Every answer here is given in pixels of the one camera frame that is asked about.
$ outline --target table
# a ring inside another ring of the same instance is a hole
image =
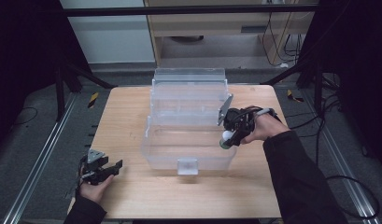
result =
[[[262,5],[263,0],[144,0],[146,7]],[[286,4],[314,4],[319,0],[289,0]],[[149,15],[149,32],[156,64],[161,64],[163,38],[198,35],[259,35],[270,63],[279,63],[288,35],[306,34],[314,12]]]
[[[106,218],[253,218],[281,217],[262,142],[241,146],[227,171],[178,176],[177,170],[152,170],[141,155],[149,114],[150,87],[111,91],[92,148],[110,162],[123,160],[106,191]],[[230,85],[231,107],[272,107],[284,120],[271,86]]]

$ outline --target black curtain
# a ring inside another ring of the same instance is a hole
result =
[[[91,73],[68,19],[40,16],[44,9],[62,5],[59,0],[0,0],[0,143],[26,96],[55,83],[57,64],[69,62]],[[76,74],[64,73],[64,78],[78,91]]]
[[[340,77],[345,113],[370,155],[382,162],[382,0],[337,2],[337,8],[316,13],[301,57],[318,59],[323,72]]]

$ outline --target gray floor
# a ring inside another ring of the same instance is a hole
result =
[[[268,80],[284,69],[272,66],[263,57],[261,43],[255,35],[242,36],[205,36],[202,41],[189,41],[166,38],[164,40],[161,67],[223,67],[227,68],[227,78],[230,83],[259,83]],[[149,85],[153,69],[142,71],[118,71],[116,73],[96,74],[100,78],[118,85]],[[296,76],[292,76],[275,86],[276,95],[287,117],[290,127],[303,123],[313,114],[308,103],[300,103],[288,99],[287,90],[295,96],[307,98],[312,88],[297,90],[293,85]],[[82,93],[76,94],[74,108],[66,122],[60,138],[51,152],[48,163],[44,167],[34,193],[22,213],[22,220],[40,220],[38,223],[50,223],[53,220],[63,220],[69,205],[64,196],[73,185],[78,160],[87,151],[103,113],[109,90],[104,90],[88,80],[82,79]],[[87,104],[94,92],[99,92],[96,104],[88,108]],[[14,203],[28,174],[33,169],[41,149],[49,138],[56,118],[54,86],[29,95],[24,109],[19,115],[18,123],[2,145],[0,155],[0,223],[10,206]],[[354,176],[366,184],[374,192],[381,204],[379,221],[382,223],[382,167],[380,163],[361,154],[361,143],[345,113],[337,107],[327,113],[325,132],[332,135],[335,144],[340,149],[344,160],[351,168]],[[297,129],[299,135],[315,133],[318,125],[315,122]],[[316,154],[316,137],[301,138],[307,153],[312,159]],[[319,144],[319,167],[323,173],[338,175],[330,146],[324,137]],[[330,182],[338,202],[348,210],[357,212],[353,200],[347,193],[342,181]],[[354,217],[348,217],[351,223],[368,223]]]

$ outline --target black sleeve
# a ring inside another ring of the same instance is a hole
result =
[[[106,211],[97,203],[77,196],[64,224],[100,224]]]
[[[281,216],[291,223],[347,223],[323,173],[288,131],[263,143]]]

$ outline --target aluminum rail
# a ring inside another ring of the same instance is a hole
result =
[[[337,5],[280,4],[280,5],[231,5],[231,6],[181,6],[181,7],[105,7],[66,8],[62,10],[41,10],[41,15],[65,15],[66,17],[135,16],[207,13],[260,13],[260,12],[309,12],[331,10]]]
[[[49,160],[50,154],[53,151],[60,137],[60,134],[63,131],[63,128],[69,118],[69,115],[71,114],[76,99],[77,95],[75,93],[71,93],[62,119],[56,122],[56,124],[54,125],[53,130],[51,131],[47,142],[45,143],[44,147],[39,153],[39,157],[36,159],[35,165],[30,174],[28,175],[24,185],[22,186],[18,197],[16,198],[15,202],[12,204],[6,216],[4,217],[4,224],[16,224],[19,222],[22,212],[24,211],[25,206],[28,204],[28,201],[30,200],[31,195],[34,192],[39,177],[42,175],[45,166]]]

